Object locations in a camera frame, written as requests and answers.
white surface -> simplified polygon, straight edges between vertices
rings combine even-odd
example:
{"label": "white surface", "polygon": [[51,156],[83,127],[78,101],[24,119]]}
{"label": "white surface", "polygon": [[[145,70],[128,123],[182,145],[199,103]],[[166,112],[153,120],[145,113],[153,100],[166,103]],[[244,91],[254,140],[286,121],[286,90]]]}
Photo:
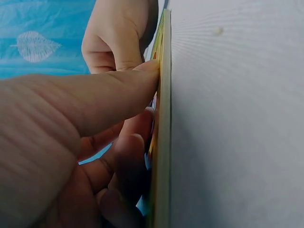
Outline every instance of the white surface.
{"label": "white surface", "polygon": [[304,227],[304,1],[171,0],[172,228]]}

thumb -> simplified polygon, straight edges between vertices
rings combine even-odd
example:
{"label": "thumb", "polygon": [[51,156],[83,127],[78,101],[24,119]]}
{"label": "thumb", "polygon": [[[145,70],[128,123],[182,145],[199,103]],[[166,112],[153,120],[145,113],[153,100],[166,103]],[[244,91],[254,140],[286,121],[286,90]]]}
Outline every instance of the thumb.
{"label": "thumb", "polygon": [[159,63],[150,61],[133,71],[35,80],[30,76],[29,81],[35,81],[38,94],[85,137],[141,113],[153,98],[158,76]]}

book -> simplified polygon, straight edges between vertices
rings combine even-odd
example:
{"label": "book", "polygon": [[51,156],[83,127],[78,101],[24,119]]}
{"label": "book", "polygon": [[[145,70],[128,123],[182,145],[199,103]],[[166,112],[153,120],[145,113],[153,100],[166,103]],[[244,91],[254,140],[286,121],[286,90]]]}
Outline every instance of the book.
{"label": "book", "polygon": [[147,227],[168,228],[171,172],[171,13],[168,9],[163,10],[151,59],[160,61],[160,81],[151,103],[155,109],[155,120],[148,151],[152,182]]}

finger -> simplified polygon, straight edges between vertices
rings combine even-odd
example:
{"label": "finger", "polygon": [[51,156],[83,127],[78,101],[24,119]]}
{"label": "finger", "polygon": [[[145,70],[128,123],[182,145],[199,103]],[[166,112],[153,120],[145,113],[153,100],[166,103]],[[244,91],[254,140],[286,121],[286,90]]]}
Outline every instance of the finger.
{"label": "finger", "polygon": [[94,34],[94,30],[88,24],[81,45],[82,55],[91,74],[115,71],[116,66],[112,50],[99,36]]}
{"label": "finger", "polygon": [[117,158],[128,157],[129,160],[132,160],[142,147],[143,139],[141,136],[120,137],[100,159],[81,165],[91,183],[93,193],[96,194],[108,186],[117,169]]}
{"label": "finger", "polygon": [[130,205],[118,191],[104,189],[97,194],[96,200],[102,216],[108,222],[105,227],[144,227],[141,212],[134,205]]}
{"label": "finger", "polygon": [[128,72],[99,75],[19,78],[79,132],[92,136],[141,113],[153,98],[159,63],[150,61]]}
{"label": "finger", "polygon": [[119,136],[139,134],[143,140],[146,141],[151,135],[153,119],[154,110],[151,107],[147,107],[142,114],[132,117],[124,122]]}
{"label": "finger", "polygon": [[116,28],[113,35],[104,38],[113,52],[116,70],[130,70],[142,63],[138,34],[135,29],[125,29],[126,27]]}
{"label": "finger", "polygon": [[94,156],[104,147],[112,143],[118,136],[123,127],[124,121],[114,125],[113,127],[93,136],[81,139],[81,150],[78,161],[83,161]]}
{"label": "finger", "polygon": [[113,126],[97,135],[81,139],[81,152],[78,160],[82,161],[92,157],[108,144],[112,143],[119,135],[137,133],[146,141],[151,134],[153,122],[153,109],[146,108],[141,114]]}
{"label": "finger", "polygon": [[118,190],[132,205],[136,205],[148,186],[148,171],[144,161],[144,141],[140,135],[132,137],[140,138],[140,144],[134,147],[132,154],[125,153],[116,157],[115,173],[108,189]]}

fingernail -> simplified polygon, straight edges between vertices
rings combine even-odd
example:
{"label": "fingernail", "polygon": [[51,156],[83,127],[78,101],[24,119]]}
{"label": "fingernail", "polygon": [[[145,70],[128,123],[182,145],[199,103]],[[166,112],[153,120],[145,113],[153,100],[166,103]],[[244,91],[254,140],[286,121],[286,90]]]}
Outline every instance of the fingernail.
{"label": "fingernail", "polygon": [[160,68],[160,63],[158,60],[150,60],[148,62],[145,62],[138,67],[136,67],[134,70],[140,70],[140,71],[155,71]]}

